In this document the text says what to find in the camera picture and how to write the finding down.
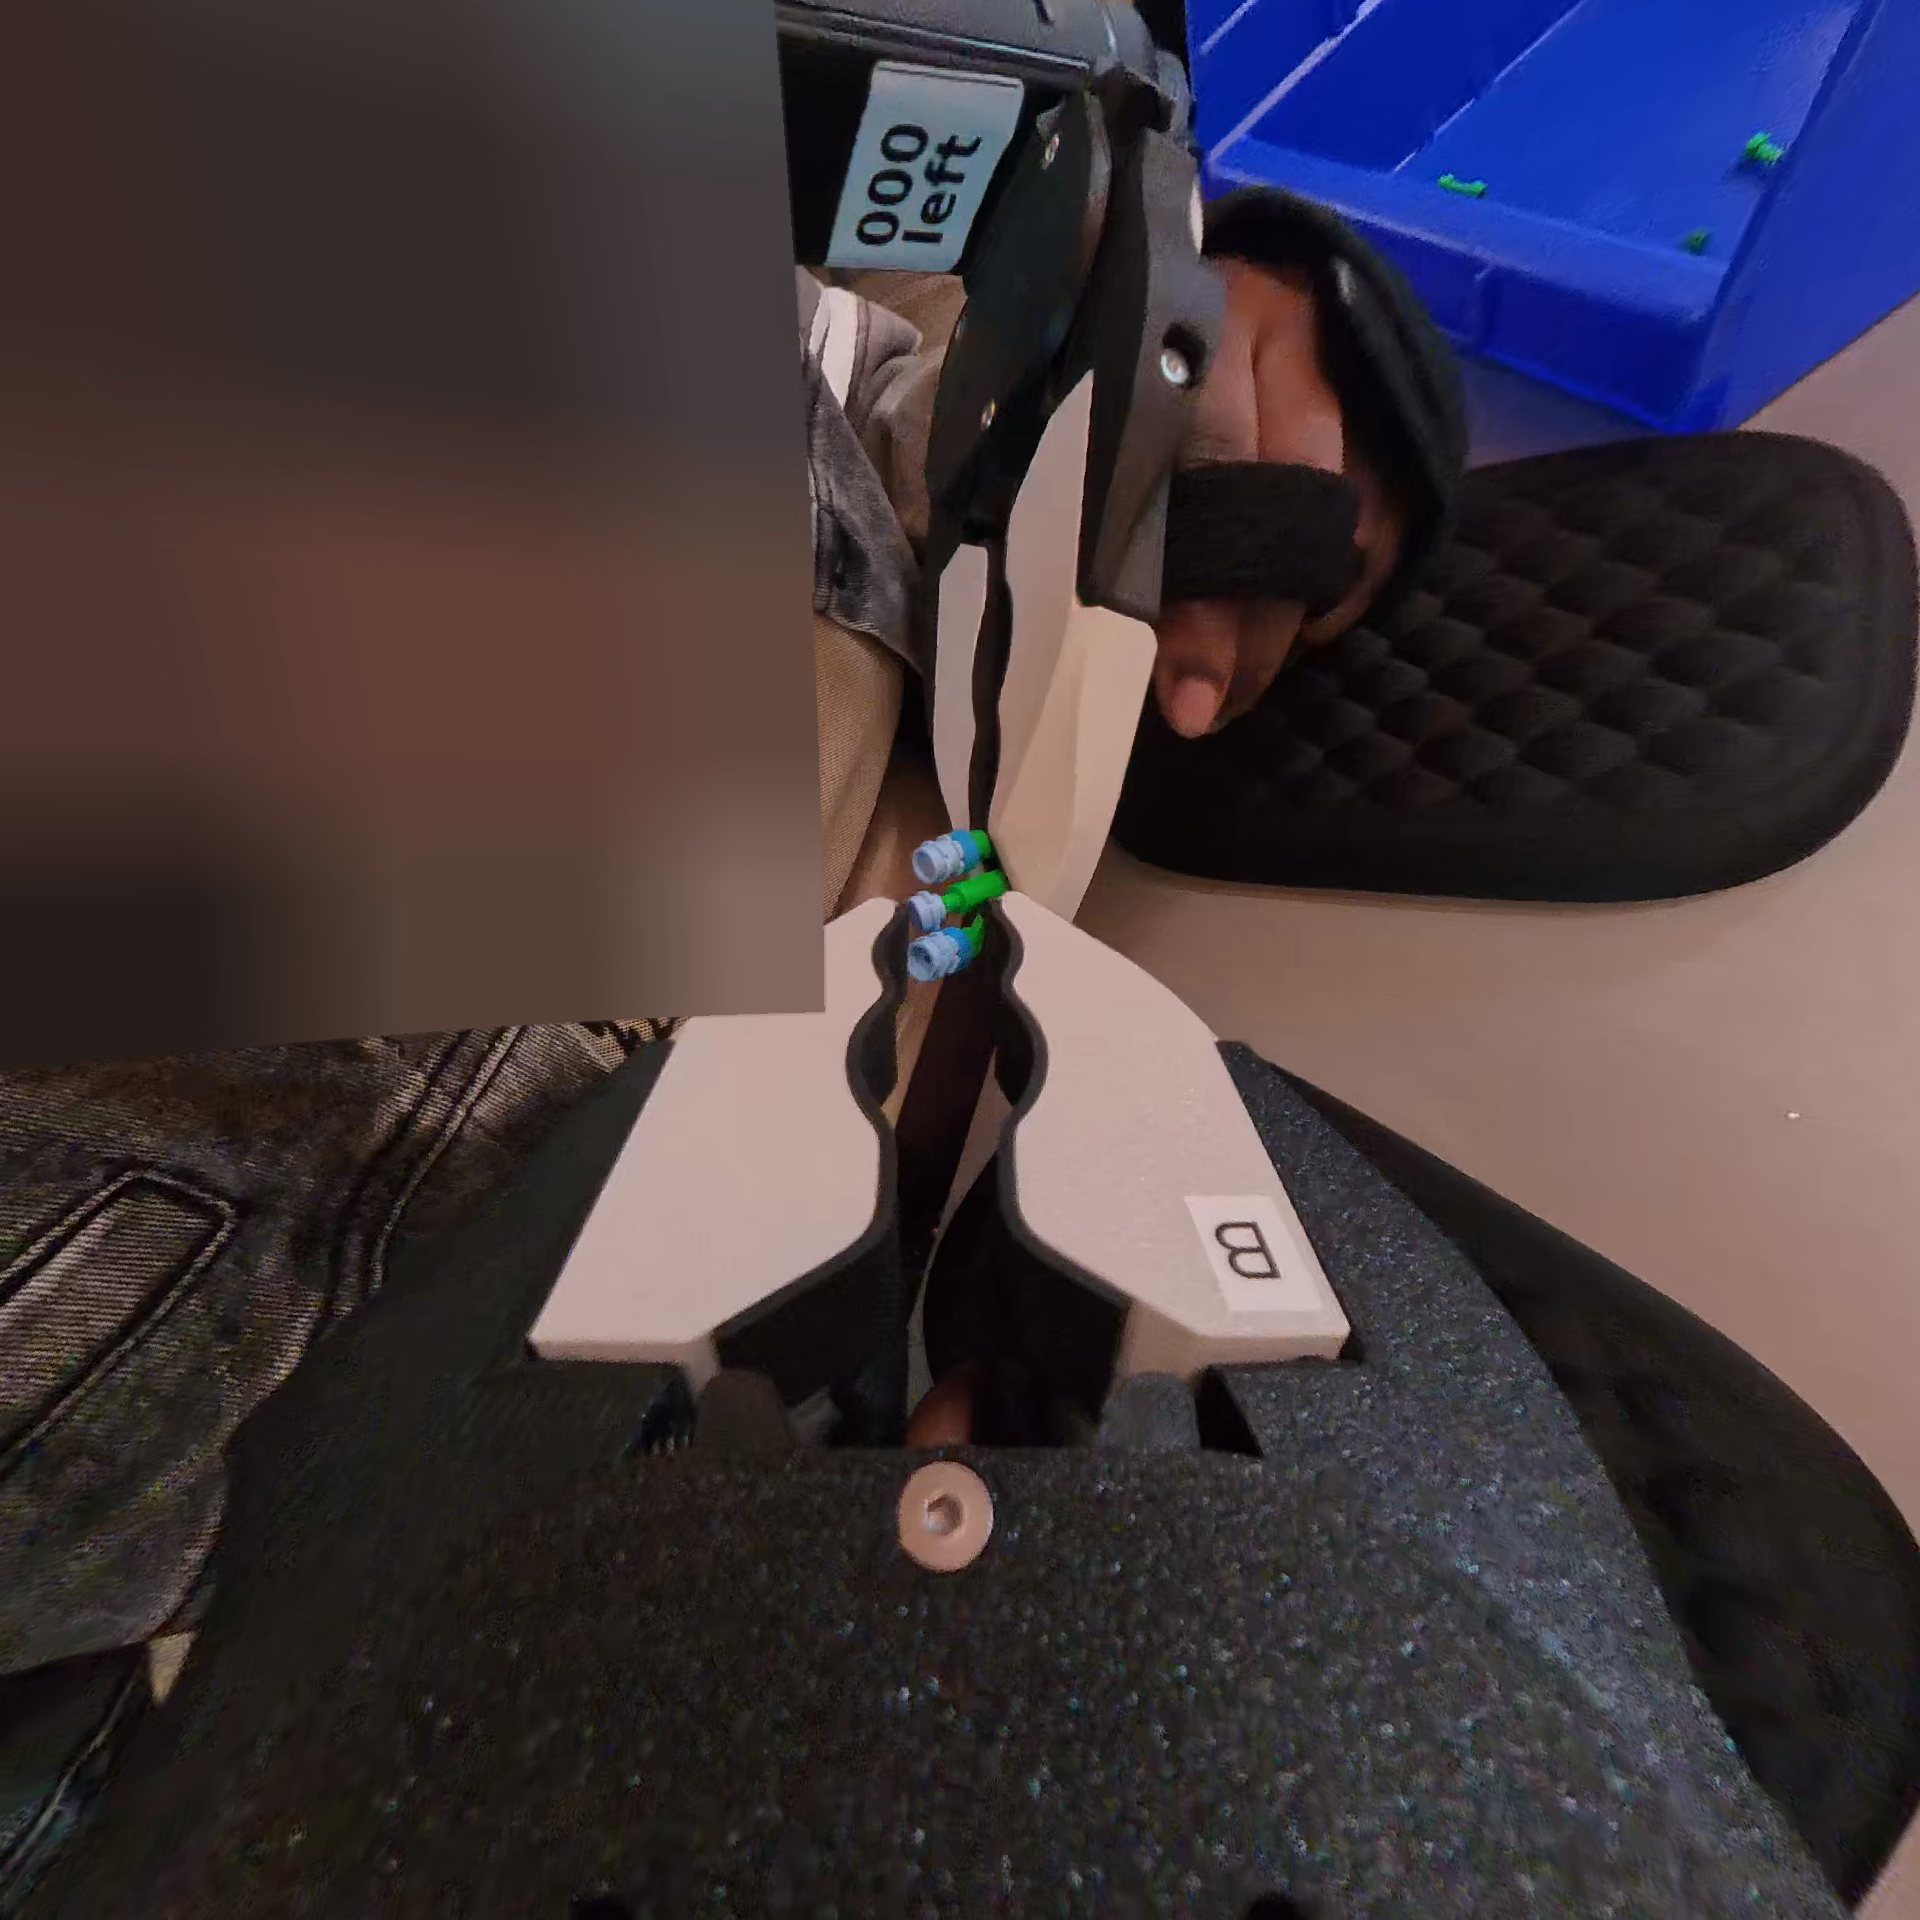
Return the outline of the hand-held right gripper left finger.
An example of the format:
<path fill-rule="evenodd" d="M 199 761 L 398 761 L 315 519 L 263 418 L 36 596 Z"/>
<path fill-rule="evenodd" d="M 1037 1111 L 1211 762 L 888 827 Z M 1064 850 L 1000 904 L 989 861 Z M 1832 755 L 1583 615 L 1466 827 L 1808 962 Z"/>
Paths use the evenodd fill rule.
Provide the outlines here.
<path fill-rule="evenodd" d="M 721 1332 L 881 1209 L 881 1138 L 847 1085 L 857 1016 L 881 1007 L 875 944 L 892 904 L 821 927 L 821 1011 L 692 1016 L 527 1326 L 538 1361 L 765 1368 Z"/>

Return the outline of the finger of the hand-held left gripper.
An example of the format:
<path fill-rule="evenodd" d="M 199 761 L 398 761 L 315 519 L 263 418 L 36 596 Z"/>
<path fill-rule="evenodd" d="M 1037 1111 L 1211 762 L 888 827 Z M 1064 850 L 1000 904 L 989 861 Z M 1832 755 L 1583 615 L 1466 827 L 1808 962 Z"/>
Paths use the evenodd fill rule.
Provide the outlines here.
<path fill-rule="evenodd" d="M 1085 606 L 1075 586 L 1089 418 L 1091 373 L 1041 423 L 1001 547 L 1012 647 L 1000 685 L 995 850 L 1012 890 L 1059 920 L 1075 920 L 1106 850 L 1158 665 L 1150 624 Z"/>
<path fill-rule="evenodd" d="M 962 543 L 928 600 L 927 724 L 941 800 L 951 829 L 989 827 L 995 789 L 995 652 L 1001 626 L 1001 543 Z"/>

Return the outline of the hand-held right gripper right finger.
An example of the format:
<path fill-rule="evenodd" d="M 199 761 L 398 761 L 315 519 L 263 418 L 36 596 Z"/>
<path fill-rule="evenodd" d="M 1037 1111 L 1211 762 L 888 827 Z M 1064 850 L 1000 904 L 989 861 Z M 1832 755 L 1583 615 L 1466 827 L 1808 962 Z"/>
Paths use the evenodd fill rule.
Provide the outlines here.
<path fill-rule="evenodd" d="M 1211 1027 L 1027 894 L 1000 901 L 1027 1080 L 1000 1138 L 1012 1344 L 1041 1380 L 1337 1361 L 1350 1325 Z"/>

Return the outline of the green lego flower stem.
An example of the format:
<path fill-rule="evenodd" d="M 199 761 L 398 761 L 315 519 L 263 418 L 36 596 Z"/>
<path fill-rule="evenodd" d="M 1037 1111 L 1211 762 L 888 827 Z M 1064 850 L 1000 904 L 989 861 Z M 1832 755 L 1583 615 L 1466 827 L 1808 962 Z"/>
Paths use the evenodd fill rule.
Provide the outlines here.
<path fill-rule="evenodd" d="M 907 938 L 907 981 L 935 983 L 966 973 L 985 944 L 985 904 L 1007 894 L 995 839 L 985 829 L 945 829 L 907 858 L 918 894 L 907 901 L 918 937 Z"/>

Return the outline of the blue plastic bin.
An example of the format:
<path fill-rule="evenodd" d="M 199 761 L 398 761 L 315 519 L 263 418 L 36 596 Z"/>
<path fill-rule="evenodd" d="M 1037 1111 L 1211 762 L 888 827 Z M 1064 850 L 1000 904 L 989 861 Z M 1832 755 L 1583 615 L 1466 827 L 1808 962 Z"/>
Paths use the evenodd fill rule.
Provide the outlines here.
<path fill-rule="evenodd" d="M 1218 0 L 1187 54 L 1214 196 L 1337 209 L 1458 353 L 1657 433 L 1744 423 L 1920 284 L 1912 0 Z"/>

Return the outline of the person's left hand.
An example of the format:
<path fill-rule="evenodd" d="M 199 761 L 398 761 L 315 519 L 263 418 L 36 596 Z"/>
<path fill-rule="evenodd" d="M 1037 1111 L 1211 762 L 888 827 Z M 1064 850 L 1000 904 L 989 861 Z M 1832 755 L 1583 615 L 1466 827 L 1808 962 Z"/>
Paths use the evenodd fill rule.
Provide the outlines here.
<path fill-rule="evenodd" d="M 1396 612 L 1466 469 L 1451 342 L 1355 224 L 1232 190 L 1205 265 L 1225 321 L 1169 473 L 1150 672 L 1187 741 L 1256 710 L 1291 652 Z"/>

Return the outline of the dark denim jacket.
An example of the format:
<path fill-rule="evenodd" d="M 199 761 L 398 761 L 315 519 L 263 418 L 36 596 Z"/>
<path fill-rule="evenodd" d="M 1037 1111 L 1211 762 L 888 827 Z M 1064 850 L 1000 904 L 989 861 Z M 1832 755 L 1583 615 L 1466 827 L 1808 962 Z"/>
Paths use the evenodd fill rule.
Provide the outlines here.
<path fill-rule="evenodd" d="M 814 615 L 907 641 L 951 277 L 801 277 Z M 674 1021 L 477 1027 L 5 1072 L 5 1904 L 153 1700 L 224 1504 L 224 1443 Z"/>

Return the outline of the black quilted wrist pad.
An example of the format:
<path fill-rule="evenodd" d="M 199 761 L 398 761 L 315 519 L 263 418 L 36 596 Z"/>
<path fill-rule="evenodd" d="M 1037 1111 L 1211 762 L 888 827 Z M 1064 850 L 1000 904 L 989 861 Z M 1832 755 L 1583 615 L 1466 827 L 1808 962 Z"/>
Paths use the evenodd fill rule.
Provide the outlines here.
<path fill-rule="evenodd" d="M 1482 1274 L 1600 1453 L 1695 1682 L 1844 1906 L 1920 1799 L 1920 1548 L 1862 1453 L 1705 1320 L 1375 1116 L 1288 1085 Z"/>
<path fill-rule="evenodd" d="M 1375 626 L 1205 741 L 1144 710 L 1115 843 L 1390 901 L 1657 904 L 1823 850 L 1916 712 L 1916 535 L 1811 439 L 1632 439 L 1466 469 Z"/>

